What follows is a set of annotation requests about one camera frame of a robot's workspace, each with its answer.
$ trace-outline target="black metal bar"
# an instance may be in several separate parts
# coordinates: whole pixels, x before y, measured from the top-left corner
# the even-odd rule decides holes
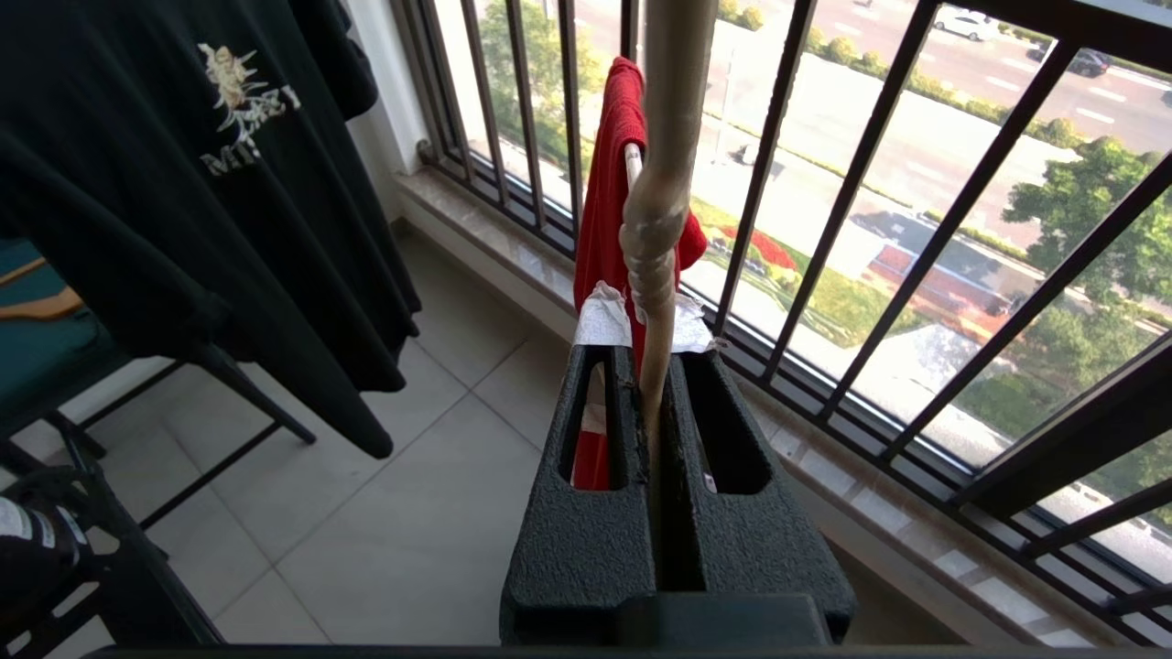
[[[142,528],[142,530],[145,531],[151,526],[154,526],[155,524],[157,524],[159,519],[166,517],[169,512],[183,505],[183,502],[191,498],[192,495],[203,489],[204,485],[206,485],[207,483],[212,482],[212,480],[214,480],[216,476],[223,474],[229,467],[236,464],[241,457],[248,455],[248,451],[260,446],[260,442],[267,440],[273,433],[275,433],[280,428],[281,424],[277,421],[273,421],[272,423],[266,426],[264,430],[257,433],[257,435],[253,436],[247,442],[245,442],[244,446],[233,450],[227,457],[219,461],[216,464],[216,467],[209,469],[206,474],[192,481],[191,484],[183,488],[183,490],[180,490],[179,494],[172,496],[170,500],[168,500],[166,503],[155,509],[155,511],[148,515],[146,518],[143,519],[138,525]]]
[[[533,195],[533,217],[537,227],[545,226],[545,195],[541,192],[540,154],[537,151],[537,129],[533,125],[533,95],[529,88],[529,59],[525,55],[525,26],[522,25],[520,0],[505,0],[509,14],[509,39],[512,42],[513,72],[517,75],[517,101],[520,106],[520,129],[525,134],[525,156],[529,158],[529,186]]]
[[[795,295],[793,304],[790,305],[789,312],[785,315],[785,324],[782,326],[782,333],[777,338],[777,345],[774,346],[774,354],[770,355],[769,364],[765,365],[766,379],[772,376],[777,371],[777,366],[782,362],[782,354],[785,353],[785,346],[789,345],[790,339],[793,337],[793,331],[798,326],[802,312],[805,311],[806,304],[813,294],[813,288],[818,284],[822,270],[826,265],[826,258],[830,257],[830,250],[834,246],[834,238],[838,237],[838,231],[843,227],[843,223],[846,222],[846,213],[850,212],[851,204],[854,202],[854,195],[858,193],[859,185],[863,183],[863,176],[867,172],[871,158],[879,148],[884,130],[886,130],[887,122],[895,110],[895,103],[899,102],[899,95],[904,90],[904,83],[907,82],[907,77],[912,73],[912,66],[915,64],[915,59],[928,36],[928,30],[932,29],[932,20],[935,16],[938,6],[938,2],[921,1],[912,12],[912,19],[907,25],[904,40],[899,43],[899,50],[895,52],[895,59],[892,61],[891,69],[887,73],[887,80],[884,81],[883,89],[879,90],[879,98],[875,100],[871,118],[863,130],[863,137],[859,138],[859,148],[854,151],[854,157],[851,159],[850,169],[846,170],[846,176],[843,177],[843,186],[838,189],[834,205],[831,208],[830,217],[826,219],[826,229],[823,230],[822,238],[818,239],[818,246],[810,258],[810,265],[806,266],[806,271],[802,276],[802,285],[798,286],[798,293]]]
[[[89,416],[87,416],[86,419],[83,419],[82,421],[80,421],[77,423],[77,426],[80,426],[82,429],[93,427],[95,423],[97,423],[98,421],[105,419],[107,416],[109,416],[111,413],[116,412],[122,406],[127,405],[128,402],[130,402],[130,401],[135,400],[136,398],[138,398],[139,395],[142,395],[146,389],[149,389],[149,388],[154,387],[155,385],[162,382],[168,375],[170,375],[170,374],[175,373],[176,371],[183,368],[183,366],[185,364],[186,362],[182,361],[182,360],[175,360],[175,361],[172,361],[171,364],[166,365],[166,367],[163,368],[162,371],[159,371],[158,373],[156,373],[156,374],[151,375],[150,378],[143,380],[142,382],[139,382],[138,385],[136,385],[132,389],[130,389],[129,392],[127,392],[127,393],[122,394],[121,396],[118,396],[117,399],[115,399],[114,402],[111,402],[110,405],[103,407],[102,409],[98,409],[94,414],[90,414]]]
[[[578,223],[582,216],[581,127],[578,124],[578,30],[574,29],[574,0],[558,2],[561,32],[561,90],[566,96],[566,152],[570,155],[571,238],[578,244]]]
[[[1119,633],[1126,636],[1127,638],[1132,639],[1136,643],[1140,643],[1140,644],[1143,644],[1143,643],[1150,644],[1151,643],[1151,640],[1147,639],[1143,633],[1136,631],[1130,625],[1127,625],[1127,624],[1123,623],[1122,620],[1119,620],[1117,617],[1104,616],[1103,614],[1103,607],[1102,607],[1102,604],[1099,602],[1097,602],[1096,599],[1092,599],[1091,597],[1088,597],[1079,589],[1077,589],[1077,587],[1068,584],[1063,579],[1058,578],[1057,576],[1052,575],[1048,570],[1045,570],[1042,566],[1040,566],[1034,561],[1027,561],[1027,559],[1024,559],[1021,556],[1021,553],[1017,551],[1017,548],[1013,548],[1013,546],[1007,545],[995,534],[992,534],[988,529],[984,529],[980,524],[975,523],[973,519],[968,518],[966,515],[961,514],[958,510],[956,507],[949,504],[947,501],[945,501],[945,500],[942,500],[942,498],[940,498],[938,496],[934,496],[932,494],[932,491],[928,490],[928,489],[926,489],[921,482],[917,481],[915,478],[908,477],[906,474],[904,474],[904,473],[901,473],[901,471],[899,471],[897,469],[893,469],[892,464],[890,462],[879,460],[878,456],[868,454],[865,448],[863,448],[858,442],[853,441],[851,437],[849,437],[847,435],[845,435],[844,433],[841,433],[839,429],[837,429],[837,428],[834,428],[832,426],[829,426],[825,422],[820,421],[818,419],[818,416],[817,416],[817,412],[818,412],[819,408],[811,408],[811,407],[806,407],[806,406],[795,405],[795,402],[792,400],[788,399],[783,393],[781,393],[779,390],[777,390],[776,388],[774,388],[771,386],[771,382],[769,380],[764,379],[764,376],[761,374],[759,369],[757,369],[757,368],[750,368],[749,365],[742,364],[738,359],[736,359],[735,355],[731,354],[734,352],[740,352],[740,349],[737,349],[737,351],[725,351],[723,353],[724,362],[725,362],[725,365],[728,365],[729,368],[731,368],[732,371],[736,371],[743,378],[745,378],[747,380],[749,380],[750,382],[752,382],[757,387],[761,387],[769,395],[771,395],[775,399],[782,401],[783,403],[786,403],[788,406],[790,406],[803,419],[805,419],[806,421],[810,421],[811,423],[818,426],[822,430],[824,430],[827,434],[830,434],[836,441],[838,441],[839,443],[841,443],[843,446],[845,446],[846,448],[849,448],[850,450],[852,450],[856,455],[858,455],[861,458],[864,458],[867,463],[874,466],[875,468],[883,470],[885,474],[890,475],[892,478],[894,478],[902,487],[907,488],[912,494],[914,494],[919,498],[921,498],[924,501],[927,501],[936,510],[939,510],[940,512],[942,512],[943,515],[946,515],[948,518],[953,519],[954,522],[959,523],[961,526],[963,526],[969,532],[974,534],[982,542],[989,544],[994,549],[996,549],[996,550],[1001,551],[1002,553],[1009,556],[1010,559],[1013,559],[1015,563],[1017,563],[1018,565],[1021,565],[1022,568],[1024,568],[1026,570],[1028,570],[1030,573],[1035,575],[1036,577],[1038,577],[1040,579],[1042,579],[1043,582],[1045,582],[1048,585],[1050,585],[1055,590],[1057,590],[1057,591],[1062,592],[1063,595],[1065,595],[1067,597],[1071,598],[1079,606],[1086,609],[1088,611],[1091,611],[1091,612],[1098,614],[1101,619],[1103,619],[1105,623],[1108,623],[1112,629],[1115,629]],[[782,376],[786,375],[784,369],[781,371],[781,375]]]
[[[1014,144],[1017,143],[1017,138],[1026,131],[1030,120],[1037,114],[1038,108],[1042,107],[1047,96],[1050,95],[1054,86],[1062,79],[1062,75],[1067,72],[1067,66],[1075,59],[1076,54],[1078,54],[1078,46],[1067,41],[1059,41],[1050,53],[1050,56],[1042,64],[1037,75],[1034,76],[1026,93],[1022,94],[1021,100],[1014,107],[1013,111],[1009,113],[1006,123],[1001,127],[1001,131],[993,138],[993,143],[989,144],[981,162],[977,163],[973,175],[965,183],[965,188],[956,195],[956,199],[940,222],[940,226],[933,233],[932,239],[928,240],[924,251],[915,259],[915,265],[912,266],[911,272],[907,273],[907,277],[887,305],[887,308],[884,310],[879,322],[875,324],[871,334],[867,335],[866,341],[863,342],[858,355],[851,361],[851,366],[847,367],[846,373],[839,381],[834,393],[831,394],[830,400],[826,401],[826,406],[822,409],[819,416],[829,419],[834,408],[841,402],[843,398],[850,390],[851,385],[854,383],[856,378],[866,367],[867,360],[871,359],[875,348],[887,337],[887,332],[895,324],[895,320],[899,319],[899,314],[902,313],[904,307],[911,301],[912,295],[915,294],[920,283],[932,272],[932,267],[935,265],[936,259],[940,258],[940,253],[948,246],[953,235],[981,198],[984,188],[993,181],[1001,164],[1013,150]]]
[[[749,179],[749,192],[744,199],[744,210],[741,212],[741,224],[736,230],[736,243],[732,245],[732,256],[729,260],[729,270],[724,276],[724,290],[721,292],[720,306],[716,308],[716,319],[713,321],[713,334],[720,337],[724,333],[724,325],[728,322],[729,312],[732,308],[732,295],[736,294],[736,285],[741,279],[741,269],[744,267],[745,254],[749,253],[749,242],[752,237],[752,227],[757,220],[757,210],[761,208],[761,198],[765,191],[765,176],[774,167],[774,154],[777,150],[777,138],[782,131],[782,121],[785,118],[785,110],[790,104],[790,94],[793,91],[793,77],[797,75],[798,61],[805,50],[806,34],[810,33],[810,22],[813,19],[813,11],[818,0],[797,0],[793,4],[793,13],[790,15],[790,27],[785,35],[785,49],[777,64],[777,77],[774,80],[774,95],[769,100],[769,110],[765,114],[765,124],[761,129],[761,142],[757,147],[757,159],[752,164],[752,178]]]
[[[243,371],[240,371],[240,367],[236,365],[236,361],[233,361],[232,358],[230,358],[227,353],[219,347],[210,344],[197,344],[192,349],[190,361],[192,364],[198,364],[213,378],[239,394],[240,398],[251,402],[260,412],[267,414],[270,419],[288,428],[302,442],[312,444],[318,441],[308,428],[302,426],[297,419],[293,419],[292,414],[273,402],[271,398],[266,396],[265,393],[261,392],[257,385],[254,385],[252,380],[244,374]]]
[[[621,11],[619,54],[635,61],[635,47],[639,43],[639,0],[622,0]]]
[[[518,226],[520,226],[529,233],[536,236],[546,245],[553,247],[561,256],[566,257],[571,261],[574,260],[573,242],[568,236],[566,237],[565,243],[563,243],[559,242],[554,237],[554,235],[548,231],[538,231],[536,223],[527,222],[526,219],[519,216],[519,212],[524,210],[518,208],[520,206],[520,204],[511,204],[511,205],[502,204],[498,198],[486,192],[486,190],[489,190],[490,188],[488,188],[486,185],[481,185],[476,182],[473,183],[465,182],[455,171],[452,171],[450,167],[448,167],[447,161],[440,159],[438,157],[431,158],[430,156],[425,157],[424,161],[429,165],[434,167],[435,170],[442,174],[443,176],[447,176],[448,178],[452,179],[456,184],[465,188],[469,192],[475,195],[477,199],[488,204],[495,211],[504,215],[505,217],[515,222]],[[486,179],[491,178],[491,176],[486,174],[485,178]],[[557,225],[551,223],[548,227],[557,229]]]
[[[440,90],[436,88],[435,60],[431,57],[431,47],[423,34],[425,30],[421,25],[421,16],[416,2],[391,2],[390,9],[395,15],[395,22],[407,27],[407,36],[411,45],[408,49],[407,60],[411,69],[411,79],[415,82],[416,93],[427,101],[428,110],[424,113],[424,122],[428,124],[428,135],[436,143],[440,151],[448,147],[455,147],[456,140],[451,134],[450,117],[441,115],[437,98]]]
[[[105,447],[97,443],[97,440],[90,436],[81,426],[74,423],[66,417],[64,414],[54,409],[45,415],[45,421],[49,426],[53,426],[57,433],[61,434],[61,439],[64,440],[67,436],[71,437],[77,446],[86,449],[94,460],[100,460],[105,457]]]
[[[423,0],[424,5],[431,5],[430,0]],[[497,192],[500,195],[500,203],[509,203],[509,191],[505,188],[505,161],[500,155],[500,140],[497,134],[497,116],[492,111],[492,94],[489,91],[489,74],[484,68],[484,48],[481,45],[479,19],[476,16],[476,6],[472,0],[461,0],[461,8],[464,12],[464,27],[468,33],[468,50],[472,56],[472,74],[476,77],[476,91],[481,97],[481,115],[484,117],[484,138],[489,142],[489,155],[492,157],[492,168],[497,176]],[[468,178],[475,176],[471,157],[468,158]]]
[[[420,6],[423,8],[422,28],[425,30],[428,40],[431,43],[431,55],[436,59],[436,76],[440,79],[440,89],[444,96],[444,107],[450,111],[448,123],[456,133],[456,140],[459,142],[457,147],[464,163],[464,175],[471,181],[473,175],[472,154],[468,145],[468,134],[464,131],[464,122],[461,118],[463,114],[459,110],[459,101],[456,97],[456,87],[451,81],[451,62],[448,61],[448,53],[443,47],[443,38],[436,38],[437,34],[441,34],[440,18],[436,15],[435,6],[430,0],[420,0]]]
[[[1067,286],[1085,270],[1096,257],[1103,253],[1120,233],[1126,231],[1139,213],[1152,204],[1172,184],[1172,155],[1165,155],[1156,169],[1139,182],[1127,196],[1095,227],[1091,233],[1075,247],[1054,273],[1038,286],[1037,291],[1017,310],[1000,332],[989,339],[960,373],[928,402],[927,407],[907,424],[902,433],[884,453],[885,460],[893,458],[908,442],[942,410],[961,390],[989,365],[1001,351],[1024,330],[1038,313],[1050,305],[1055,298],[1067,290]]]
[[[45,469],[45,463],[16,446],[12,437],[5,437],[0,440],[0,468],[13,476],[27,476]]]
[[[1033,504],[1172,428],[1170,390],[1172,333],[1166,333],[989,462],[953,503],[975,503],[993,515]],[[1056,451],[1063,460],[1054,460]]]
[[[1127,597],[1120,597],[1108,604],[1108,611],[1116,616],[1126,616],[1137,611],[1147,611],[1157,606],[1172,604],[1172,584],[1164,584]]]
[[[1059,42],[1083,43],[1120,60],[1172,72],[1172,53],[1163,47],[1168,20],[1159,6],[1069,0],[958,0],[955,5],[1041,32]]]
[[[1067,524],[1052,534],[1029,543],[1022,549],[1022,553],[1029,558],[1037,558],[1043,553],[1050,553],[1072,542],[1093,536],[1168,503],[1172,503],[1172,480],[1138,491],[1123,501],[1083,517],[1074,524]]]

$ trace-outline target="red towel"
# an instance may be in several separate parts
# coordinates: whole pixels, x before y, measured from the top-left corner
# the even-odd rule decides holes
[[[574,307],[578,311],[600,280],[627,297],[636,368],[642,364],[647,328],[635,320],[627,265],[622,263],[622,247],[619,246],[619,225],[622,224],[622,204],[627,201],[627,165],[622,149],[627,144],[647,149],[642,100],[643,76],[639,67],[626,57],[615,57],[602,95],[602,118],[598,125],[598,141],[594,142],[594,161],[590,168],[590,188],[578,232],[578,263],[574,269]],[[675,247],[676,284],[680,283],[680,270],[700,260],[707,246],[708,240],[696,216],[689,212]]]

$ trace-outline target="road marking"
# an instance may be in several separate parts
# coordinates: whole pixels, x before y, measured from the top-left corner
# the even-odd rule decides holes
[[[914,171],[915,174],[919,174],[920,176],[922,176],[925,178],[931,178],[932,181],[941,181],[942,182],[945,179],[945,175],[940,174],[939,171],[936,171],[936,170],[934,170],[932,168],[924,167],[924,165],[921,165],[920,163],[917,163],[917,162],[908,161],[905,164],[905,167],[907,169]]]
[[[1000,77],[993,77],[992,75],[987,75],[987,76],[984,76],[984,80],[989,84],[993,84],[994,87],[1000,87],[1002,89],[1008,89],[1010,91],[1020,91],[1021,90],[1021,87],[1017,87],[1013,82],[1007,82],[1004,80],[1001,80]]]
[[[1103,123],[1115,123],[1113,118],[1111,118],[1111,117],[1109,117],[1106,115],[1101,115],[1098,113],[1088,110],[1085,108],[1075,108],[1075,111],[1078,113],[1078,114],[1081,114],[1081,115],[1083,115],[1084,117],[1089,117],[1089,118],[1092,118],[1095,121],[1102,121]]]
[[[1026,73],[1037,73],[1037,66],[1013,57],[1001,57],[1001,63]]]
[[[1172,87],[1168,87],[1167,84],[1164,84],[1163,82],[1152,80],[1152,79],[1147,77],[1146,75],[1142,75],[1142,74],[1138,74],[1138,73],[1132,73],[1130,70],[1124,70],[1124,69],[1118,69],[1118,68],[1110,68],[1110,69],[1106,70],[1106,73],[1108,73],[1108,75],[1113,75],[1116,77],[1122,77],[1124,80],[1130,80],[1131,82],[1134,82],[1136,84],[1143,84],[1144,87],[1151,87],[1152,89],[1159,89],[1160,91],[1172,91]]]
[[[838,23],[837,22],[837,23],[834,23],[834,29],[837,29],[838,32],[844,32],[846,34],[850,34],[851,36],[860,36],[863,34],[861,29],[859,29],[857,27],[851,27],[851,26],[849,26],[846,23]]]
[[[1127,100],[1127,97],[1124,96],[1123,94],[1116,94],[1115,91],[1108,91],[1106,89],[1099,89],[1098,87],[1091,87],[1091,94],[1096,94],[1098,96],[1102,96],[1104,98],[1110,98],[1119,103]]]

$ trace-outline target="white car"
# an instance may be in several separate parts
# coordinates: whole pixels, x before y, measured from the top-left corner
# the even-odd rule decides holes
[[[936,29],[962,34],[969,41],[984,41],[997,34],[997,23],[980,12],[941,7],[936,13]]]

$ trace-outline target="teal cushion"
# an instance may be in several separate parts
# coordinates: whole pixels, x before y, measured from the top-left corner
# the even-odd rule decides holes
[[[27,240],[0,240],[0,276],[40,257]],[[0,286],[0,306],[55,295],[66,284],[49,265]],[[0,320],[0,439],[130,361],[87,308],[45,322]]]

